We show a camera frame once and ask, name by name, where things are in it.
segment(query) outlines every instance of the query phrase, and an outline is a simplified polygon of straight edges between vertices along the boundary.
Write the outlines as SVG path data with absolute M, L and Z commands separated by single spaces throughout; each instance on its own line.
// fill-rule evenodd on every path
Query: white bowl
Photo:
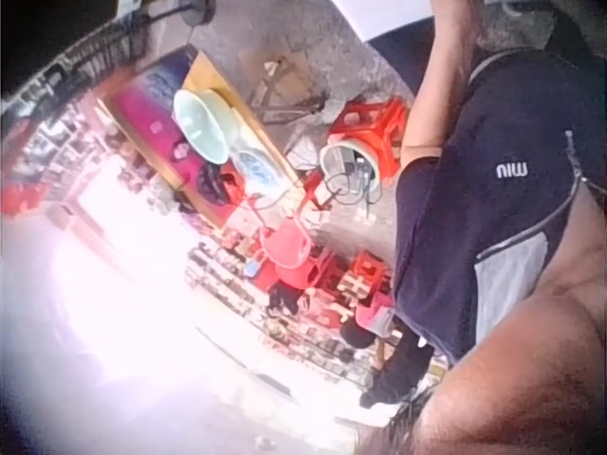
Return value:
M 240 125 L 221 96 L 213 90 L 177 90 L 174 111 L 177 125 L 200 156 L 214 164 L 228 161 Z

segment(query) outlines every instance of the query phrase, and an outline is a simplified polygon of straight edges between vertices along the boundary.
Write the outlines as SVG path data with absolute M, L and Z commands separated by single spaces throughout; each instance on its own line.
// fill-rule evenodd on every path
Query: wooden table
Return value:
M 256 135 L 261 144 L 263 144 L 271 159 L 278 164 L 279 168 L 285 173 L 287 179 L 293 182 L 293 187 L 287 192 L 283 198 L 284 201 L 282 200 L 281 204 L 283 204 L 283 202 L 291 205 L 296 204 L 304 197 L 304 190 L 301 188 L 301 185 L 298 185 L 299 178 L 297 174 L 295 174 L 295 171 L 288 164 L 281 151 L 269 137 L 264 125 L 258 120 L 234 87 L 232 87 L 219 71 L 217 71 L 209 58 L 202 52 L 197 52 L 192 66 L 190 67 L 190 71 L 183 82 L 183 88 L 194 93 L 212 89 L 221 95 L 224 100 L 234 108 L 237 114 L 242 118 L 242 121 Z M 113 102 L 112 96 L 113 94 L 107 94 L 107 96 L 100 100 L 102 107 L 104 107 L 110 116 L 114 118 L 120 129 L 126 134 L 131 142 L 133 142 L 148 163 L 156 169 L 173 188 L 180 188 L 188 196 L 198 213 L 200 213 L 209 223 L 215 228 L 223 228 L 226 225 L 225 220 L 221 220 L 216 215 L 212 210 L 212 207 L 197 191 L 188 188 L 188 186 L 182 187 L 184 182 L 178 172 L 169 162 L 159 156 L 157 151 L 155 151 L 138 131 L 132 127 L 129 120 L 124 117 L 121 110 Z

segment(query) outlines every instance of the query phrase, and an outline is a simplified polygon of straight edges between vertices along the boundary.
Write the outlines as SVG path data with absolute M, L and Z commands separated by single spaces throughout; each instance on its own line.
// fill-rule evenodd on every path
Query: black hair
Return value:
M 176 140 L 173 145 L 171 146 L 171 154 L 169 155 L 169 159 L 176 163 L 177 161 L 181 161 L 182 159 L 185 159 L 187 156 L 184 156 L 183 158 L 177 158 L 175 156 L 175 149 L 177 147 L 179 147 L 181 144 L 188 144 L 188 147 L 192 148 L 192 146 L 190 145 L 190 142 L 188 142 L 188 139 L 186 139 L 184 136 L 180 137 L 178 140 Z
M 340 328 L 340 335 L 348 346 L 354 349 L 366 349 L 371 346 L 377 338 L 373 332 L 360 327 L 354 318 L 347 319 Z

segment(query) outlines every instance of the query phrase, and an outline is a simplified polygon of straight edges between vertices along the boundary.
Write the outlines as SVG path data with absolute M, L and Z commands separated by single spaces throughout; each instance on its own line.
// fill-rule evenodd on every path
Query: zipper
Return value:
M 578 193 L 579 185 L 582 181 L 584 181 L 584 178 L 581 174 L 581 165 L 579 163 L 578 157 L 576 155 L 576 149 L 574 147 L 573 132 L 571 130 L 565 131 L 565 137 L 567 139 L 567 146 L 565 147 L 565 153 L 567 154 L 567 158 L 569 158 L 569 163 L 571 164 L 571 168 L 573 170 L 573 176 L 574 176 L 573 184 L 571 185 L 571 190 L 569 192 L 569 195 L 567 196 L 567 199 L 565 199 L 562 204 L 560 204 L 552 213 L 550 213 L 548 216 L 546 216 L 539 223 L 519 232 L 518 234 L 513 235 L 512 237 L 510 237 L 508 239 L 503 240 L 502 242 L 500 242 L 498 244 L 490 246 L 489 248 L 481 251 L 479 254 L 476 255 L 476 260 L 478 262 L 481 262 L 484 259 L 488 258 L 489 256 L 492 256 L 501 251 L 504 251 L 505 249 L 508 249 L 511 246 L 517 245 L 520 242 L 523 242 L 523 241 L 533 237 L 535 234 L 537 234 L 539 231 L 541 231 L 545 226 L 547 226 L 551 221 L 553 221 L 557 216 L 559 216 L 563 210 L 567 209 L 567 207 L 569 207 L 569 205 L 571 204 L 573 199 L 576 197 L 576 194 Z

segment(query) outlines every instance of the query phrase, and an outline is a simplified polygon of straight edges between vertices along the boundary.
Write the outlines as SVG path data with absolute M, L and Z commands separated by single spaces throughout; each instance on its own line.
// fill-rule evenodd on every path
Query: pink shirt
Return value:
M 395 301 L 387 294 L 376 292 L 371 300 L 371 305 L 357 305 L 355 319 L 357 324 L 378 337 L 389 337 L 392 319 L 395 314 Z

